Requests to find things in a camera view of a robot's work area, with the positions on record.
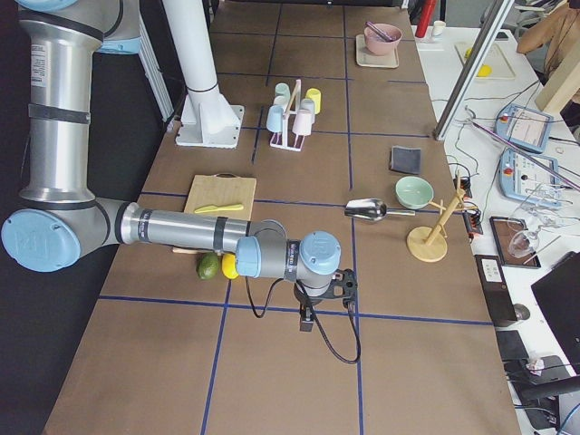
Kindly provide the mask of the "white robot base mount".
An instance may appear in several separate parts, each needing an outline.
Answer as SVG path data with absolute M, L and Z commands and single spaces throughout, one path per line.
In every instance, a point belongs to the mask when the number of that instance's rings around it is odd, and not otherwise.
M 234 149 L 245 108 L 229 104 L 219 89 L 203 4 L 166 0 L 163 6 L 188 92 L 176 143 Z

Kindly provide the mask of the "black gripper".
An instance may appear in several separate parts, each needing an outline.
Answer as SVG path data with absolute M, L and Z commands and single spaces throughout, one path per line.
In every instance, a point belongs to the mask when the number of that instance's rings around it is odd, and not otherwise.
M 324 299 L 340 299 L 343 304 L 354 303 L 358 290 L 356 274 L 352 269 L 337 269 L 324 292 Z

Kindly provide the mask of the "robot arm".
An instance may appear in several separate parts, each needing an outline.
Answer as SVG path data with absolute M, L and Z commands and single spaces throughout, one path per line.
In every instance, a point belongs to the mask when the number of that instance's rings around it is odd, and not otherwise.
M 323 229 L 344 249 L 342 263 L 353 262 L 347 220 L 338 211 L 346 191 L 347 147 L 343 101 L 325 102 L 316 134 L 300 153 L 269 149 L 266 103 L 276 83 L 298 72 L 322 70 L 342 43 L 316 43 L 289 67 L 282 44 L 294 33 L 285 15 L 289 5 L 274 5 L 264 18 L 255 4 L 242 5 L 241 17 L 223 5 L 213 27 L 221 91 L 246 107 L 242 141 L 235 150 L 203 150 L 166 144 L 150 85 L 135 55 L 96 54 L 93 61 L 92 124 L 88 184 L 98 196 L 180 208 L 197 174 L 233 172 L 256 176 L 256 214 L 280 220 L 293 237 Z M 250 22 L 249 30 L 241 26 Z M 36 273 L 1 257 L 1 307 L 57 311 L 91 309 L 98 295 L 215 303 L 227 290 L 224 277 L 198 278 L 195 258 L 167 246 L 108 246 L 73 266 Z

